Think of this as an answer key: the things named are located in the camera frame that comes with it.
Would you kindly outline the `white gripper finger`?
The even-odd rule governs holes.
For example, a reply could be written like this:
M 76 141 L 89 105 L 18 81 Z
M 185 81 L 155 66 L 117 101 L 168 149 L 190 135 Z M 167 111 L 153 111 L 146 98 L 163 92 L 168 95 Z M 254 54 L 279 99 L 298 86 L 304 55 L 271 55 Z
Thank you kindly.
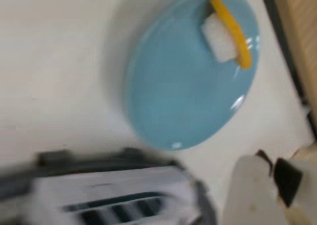
M 223 225 L 286 225 L 272 182 L 273 164 L 263 150 L 242 156 L 231 174 L 224 209 Z
M 273 180 L 287 208 L 301 210 L 312 225 L 317 223 L 317 163 L 279 158 Z

